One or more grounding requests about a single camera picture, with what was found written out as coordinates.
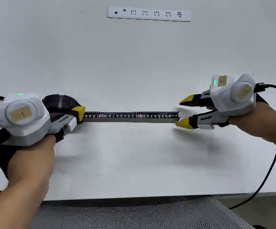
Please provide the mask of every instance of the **white table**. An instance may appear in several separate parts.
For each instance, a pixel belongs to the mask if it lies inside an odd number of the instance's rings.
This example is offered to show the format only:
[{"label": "white table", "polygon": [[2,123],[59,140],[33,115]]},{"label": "white table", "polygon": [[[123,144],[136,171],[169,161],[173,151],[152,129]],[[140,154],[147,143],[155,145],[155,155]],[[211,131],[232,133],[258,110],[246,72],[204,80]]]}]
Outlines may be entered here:
[{"label": "white table", "polygon": [[[112,5],[189,9],[192,22],[109,19]],[[215,73],[276,84],[276,1],[0,0],[0,95],[60,93],[90,111],[170,111]],[[262,96],[276,109],[276,91]],[[275,146],[234,126],[85,123],[55,150],[46,200],[251,193]],[[261,192],[276,192],[276,166]]]}]

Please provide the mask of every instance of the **tape measure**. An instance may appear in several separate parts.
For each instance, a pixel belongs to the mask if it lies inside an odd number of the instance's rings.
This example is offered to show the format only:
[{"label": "tape measure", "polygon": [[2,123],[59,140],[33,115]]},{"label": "tape measure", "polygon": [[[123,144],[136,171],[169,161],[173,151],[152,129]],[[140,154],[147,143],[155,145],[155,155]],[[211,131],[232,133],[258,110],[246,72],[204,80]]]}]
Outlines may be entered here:
[{"label": "tape measure", "polygon": [[67,95],[52,94],[43,101],[50,114],[73,115],[81,122],[128,122],[128,123],[176,123],[179,111],[135,111],[135,112],[100,112],[85,111],[74,98]]},{"label": "tape measure", "polygon": [[179,111],[85,112],[83,122],[176,123]]}]

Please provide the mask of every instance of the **beige label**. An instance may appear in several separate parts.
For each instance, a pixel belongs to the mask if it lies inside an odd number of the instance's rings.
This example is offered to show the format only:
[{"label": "beige label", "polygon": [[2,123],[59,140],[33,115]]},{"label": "beige label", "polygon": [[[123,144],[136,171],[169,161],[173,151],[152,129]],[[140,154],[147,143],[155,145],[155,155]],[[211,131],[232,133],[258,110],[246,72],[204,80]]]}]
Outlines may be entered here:
[{"label": "beige label", "polygon": [[10,118],[13,122],[18,122],[22,119],[32,116],[32,112],[28,106],[18,108],[12,112],[9,112]]},{"label": "beige label", "polygon": [[249,95],[252,91],[252,88],[249,85],[245,85],[237,94],[237,98],[243,99],[247,95]]},{"label": "beige label", "polygon": [[222,86],[226,86],[227,85],[227,76],[226,75],[222,75],[218,78],[218,84],[217,87],[222,87]]}]

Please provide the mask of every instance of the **wall socket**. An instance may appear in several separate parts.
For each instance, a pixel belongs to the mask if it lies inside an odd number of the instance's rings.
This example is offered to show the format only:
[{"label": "wall socket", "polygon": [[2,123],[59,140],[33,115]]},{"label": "wall socket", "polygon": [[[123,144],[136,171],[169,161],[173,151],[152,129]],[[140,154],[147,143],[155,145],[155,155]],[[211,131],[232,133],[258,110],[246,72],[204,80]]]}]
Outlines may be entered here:
[{"label": "wall socket", "polygon": [[156,21],[191,21],[188,10],[159,10],[119,6],[108,7],[107,17]]}]

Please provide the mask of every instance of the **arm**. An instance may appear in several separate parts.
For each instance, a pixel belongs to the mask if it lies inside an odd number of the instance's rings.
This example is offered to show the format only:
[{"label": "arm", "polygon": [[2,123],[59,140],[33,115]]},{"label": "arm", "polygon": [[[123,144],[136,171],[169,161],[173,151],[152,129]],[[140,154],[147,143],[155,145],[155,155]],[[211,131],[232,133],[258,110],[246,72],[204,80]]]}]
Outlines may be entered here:
[{"label": "arm", "polygon": [[9,184],[0,193],[0,229],[27,228],[48,192],[55,142],[54,136],[47,136],[10,160]]},{"label": "arm", "polygon": [[246,115],[230,117],[229,123],[276,145],[276,111],[265,103],[256,103],[255,110]]}]

